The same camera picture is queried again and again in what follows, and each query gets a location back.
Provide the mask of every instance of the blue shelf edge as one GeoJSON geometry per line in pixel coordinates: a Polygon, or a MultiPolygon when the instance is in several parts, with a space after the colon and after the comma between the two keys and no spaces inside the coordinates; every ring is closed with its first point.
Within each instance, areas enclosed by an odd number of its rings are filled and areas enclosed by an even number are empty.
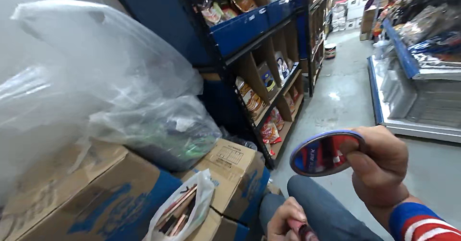
{"type": "Polygon", "coordinates": [[[413,58],[413,56],[408,51],[406,45],[402,42],[397,32],[394,30],[394,27],[388,19],[383,21],[383,28],[386,30],[387,35],[389,36],[392,44],[395,46],[397,56],[399,58],[400,64],[402,65],[403,71],[408,79],[412,79],[415,75],[419,73],[418,62],[413,58]]]}
{"type": "Polygon", "coordinates": [[[373,111],[375,115],[376,125],[384,122],[383,111],[381,110],[381,102],[379,101],[379,94],[377,91],[376,74],[374,70],[372,57],[368,60],[368,76],[370,77],[370,88],[372,91],[373,111]]]}

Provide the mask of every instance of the clear plastic sheet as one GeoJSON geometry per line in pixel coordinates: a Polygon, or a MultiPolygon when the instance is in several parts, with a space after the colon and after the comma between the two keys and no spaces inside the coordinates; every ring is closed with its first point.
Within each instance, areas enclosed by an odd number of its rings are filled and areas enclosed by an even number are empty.
{"type": "Polygon", "coordinates": [[[89,136],[124,144],[157,165],[184,171],[213,148],[221,131],[197,97],[182,96],[93,114],[89,136]]]}
{"type": "MultiPolygon", "coordinates": [[[[35,161],[88,137],[91,114],[135,112],[159,99],[202,92],[202,78],[182,55],[106,5],[23,3],[11,19],[54,53],[27,60],[25,66],[18,61],[25,68],[0,83],[0,204],[15,177],[35,161]]],[[[12,71],[17,67],[5,68],[5,74],[12,71]]],[[[170,110],[190,108],[174,104],[170,110]]],[[[202,110],[190,112],[195,112],[193,119],[206,120],[200,117],[202,110]]],[[[214,122],[209,118],[205,123],[214,122]]]]}

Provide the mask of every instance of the concrete floor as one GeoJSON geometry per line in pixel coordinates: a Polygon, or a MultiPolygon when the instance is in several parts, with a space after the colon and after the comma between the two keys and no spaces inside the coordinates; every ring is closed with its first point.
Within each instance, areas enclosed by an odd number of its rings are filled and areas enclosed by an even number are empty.
{"type": "MultiPolygon", "coordinates": [[[[277,168],[271,173],[274,184],[281,188],[285,197],[288,197],[287,181],[295,174],[289,165],[290,154],[299,143],[333,129],[374,126],[366,67],[366,58],[372,55],[372,44],[359,41],[359,34],[358,30],[349,30],[333,33],[328,38],[328,43],[337,44],[337,56],[324,61],[314,97],[304,102],[290,139],[277,160],[277,168]]],[[[461,228],[461,204],[458,202],[461,191],[456,181],[461,179],[461,147],[423,142],[422,139],[404,141],[410,151],[405,179],[409,190],[447,222],[461,228]]],[[[315,181],[384,240],[393,240],[355,194],[351,175],[349,168],[335,175],[315,178],[315,181]]]]}

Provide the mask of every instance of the knee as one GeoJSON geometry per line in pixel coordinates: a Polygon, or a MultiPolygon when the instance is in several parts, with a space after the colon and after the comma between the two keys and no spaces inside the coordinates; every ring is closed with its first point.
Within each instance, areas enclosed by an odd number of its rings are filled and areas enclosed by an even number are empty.
{"type": "Polygon", "coordinates": [[[313,179],[302,176],[294,175],[288,180],[287,190],[289,196],[295,196],[294,193],[300,189],[310,189],[316,183],[313,179]]]}

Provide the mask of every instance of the plastic bag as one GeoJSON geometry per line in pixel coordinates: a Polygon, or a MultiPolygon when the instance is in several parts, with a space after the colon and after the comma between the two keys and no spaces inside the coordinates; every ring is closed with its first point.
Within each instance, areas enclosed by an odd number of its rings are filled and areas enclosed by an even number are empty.
{"type": "Polygon", "coordinates": [[[261,128],[261,135],[264,143],[275,144],[282,142],[277,126],[275,126],[275,123],[270,117],[268,117],[266,122],[264,122],[264,125],[261,128]]]}
{"type": "Polygon", "coordinates": [[[5,67],[0,83],[0,205],[17,175],[84,136],[91,114],[202,93],[172,46],[130,16],[73,0],[19,4],[11,19],[46,55],[5,67]]]}
{"type": "Polygon", "coordinates": [[[251,142],[251,141],[246,141],[245,139],[241,139],[237,136],[231,135],[224,126],[220,126],[219,129],[221,130],[221,133],[223,134],[222,138],[229,140],[231,142],[237,143],[239,145],[246,146],[252,150],[258,150],[257,146],[251,142]]]}
{"type": "Polygon", "coordinates": [[[171,171],[187,170],[221,137],[218,126],[195,96],[93,114],[88,132],[91,137],[124,144],[171,171]]]}
{"type": "Polygon", "coordinates": [[[210,169],[198,172],[189,178],[181,187],[179,187],[157,210],[150,221],[149,230],[147,231],[144,241],[183,241],[185,240],[200,224],[205,220],[208,210],[210,209],[211,198],[213,197],[214,184],[211,182],[210,169]],[[163,233],[154,229],[163,212],[178,198],[182,193],[197,184],[195,196],[195,206],[188,216],[188,221],[184,228],[176,236],[165,236],[163,233]]]}

